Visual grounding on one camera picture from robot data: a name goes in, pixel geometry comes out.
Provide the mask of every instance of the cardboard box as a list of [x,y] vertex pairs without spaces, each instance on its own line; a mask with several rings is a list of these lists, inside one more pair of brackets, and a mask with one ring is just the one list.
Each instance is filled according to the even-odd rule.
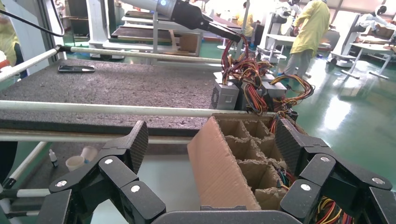
[[276,168],[286,164],[268,129],[272,118],[217,114],[199,130],[187,148],[202,206],[279,209],[286,191],[277,188]]
[[179,39],[179,46],[181,51],[195,53],[197,51],[197,45],[198,45],[197,35],[183,34],[183,36],[181,36]]

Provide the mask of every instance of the robotic hand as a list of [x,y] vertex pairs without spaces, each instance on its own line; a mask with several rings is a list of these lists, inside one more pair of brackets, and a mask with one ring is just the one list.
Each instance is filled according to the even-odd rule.
[[188,29],[201,29],[209,31],[221,37],[235,42],[240,41],[240,36],[218,23],[213,19],[202,15],[199,7],[189,4],[183,0],[122,0],[135,7],[144,8],[150,11],[157,11],[165,15],[173,22],[176,22]]

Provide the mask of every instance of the white metal pipe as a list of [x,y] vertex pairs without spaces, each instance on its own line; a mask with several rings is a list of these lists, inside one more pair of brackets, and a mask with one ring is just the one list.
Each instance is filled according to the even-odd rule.
[[10,224],[23,224],[18,217],[14,217],[8,220]]
[[24,71],[24,70],[32,67],[33,65],[39,63],[40,61],[43,61],[43,60],[45,60],[47,58],[50,58],[50,57],[56,55],[57,53],[58,53],[58,51],[56,49],[51,49],[51,50],[49,50],[47,52],[44,52],[44,53],[42,53],[40,55],[37,55],[34,58],[31,58],[31,59],[29,59],[29,60],[27,60],[27,61],[25,61],[25,62],[23,62],[21,64],[18,64],[16,66],[14,66],[14,67],[12,67],[12,68],[0,73],[0,82],[6,80],[6,79],[8,79],[8,78],[10,78],[10,77],[12,77],[12,76],[14,76],[16,74],[19,74],[21,71]]
[[170,61],[200,62],[200,63],[214,63],[214,64],[221,63],[220,59],[214,59],[214,58],[162,55],[162,54],[151,54],[151,53],[141,53],[141,52],[131,52],[131,51],[120,51],[120,50],[71,47],[70,51],[75,53],[117,55],[117,56],[126,56],[126,57],[144,57],[144,58],[154,58],[154,59],[170,60]]
[[10,179],[18,180],[23,171],[32,163],[32,161],[39,155],[39,153],[47,145],[47,142],[42,141],[37,144],[33,151],[25,158],[25,160],[18,166],[18,168],[10,175]]
[[[3,186],[0,184],[0,193],[3,192]],[[11,203],[8,198],[3,198],[0,200],[0,208],[3,209],[4,214],[10,213]]]
[[50,194],[48,189],[20,189],[16,193],[17,197],[45,197]]
[[38,213],[40,213],[40,211],[27,211],[26,216],[38,216]]
[[[47,141],[47,142],[107,142],[111,139],[123,137],[122,135],[78,135],[78,134],[23,134],[0,132],[0,141]],[[186,145],[191,137],[163,137],[149,136],[149,144]]]
[[195,117],[208,118],[214,113],[247,113],[246,111],[210,110],[196,108],[173,108],[153,106],[71,104],[0,100],[0,110],[14,111],[51,111],[74,113],[107,113],[144,116]]

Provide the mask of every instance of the black wire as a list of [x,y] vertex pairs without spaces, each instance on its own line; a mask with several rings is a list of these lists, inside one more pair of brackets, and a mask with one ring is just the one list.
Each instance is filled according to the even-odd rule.
[[34,28],[37,28],[37,29],[39,29],[39,30],[41,30],[41,31],[43,31],[43,32],[45,32],[45,33],[51,34],[51,35],[53,35],[53,36],[63,37],[63,36],[64,36],[64,28],[63,28],[62,22],[61,22],[61,20],[60,20],[60,18],[59,18],[59,15],[58,15],[58,13],[57,13],[57,8],[55,7],[54,0],[51,0],[51,5],[52,5],[52,8],[54,9],[54,13],[55,13],[55,15],[56,15],[56,17],[57,17],[58,24],[59,24],[59,26],[60,26],[60,28],[61,28],[61,34],[56,34],[56,33],[52,32],[52,31],[49,31],[49,30],[47,30],[47,29],[45,29],[45,28],[42,28],[42,27],[40,27],[40,26],[38,26],[38,25],[36,25],[36,24],[34,24],[34,23],[32,23],[32,22],[27,21],[26,19],[23,19],[23,18],[21,18],[21,17],[19,17],[19,16],[17,16],[17,15],[14,15],[14,14],[12,14],[12,13],[6,12],[6,11],[4,11],[4,10],[1,10],[1,9],[0,9],[0,13],[2,13],[2,14],[4,14],[4,15],[8,15],[9,17],[12,17],[12,18],[14,18],[14,19],[16,19],[16,20],[19,20],[19,21],[21,21],[21,22],[24,22],[24,23],[26,23],[26,24],[28,24],[28,25],[30,25],[30,26],[33,26]]

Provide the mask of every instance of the caster wheel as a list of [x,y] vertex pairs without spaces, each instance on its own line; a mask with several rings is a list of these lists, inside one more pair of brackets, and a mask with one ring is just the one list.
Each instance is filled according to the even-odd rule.
[[100,59],[104,61],[110,61],[111,55],[100,55]]
[[330,61],[330,63],[331,63],[332,65],[337,65],[337,59],[333,58],[333,59]]

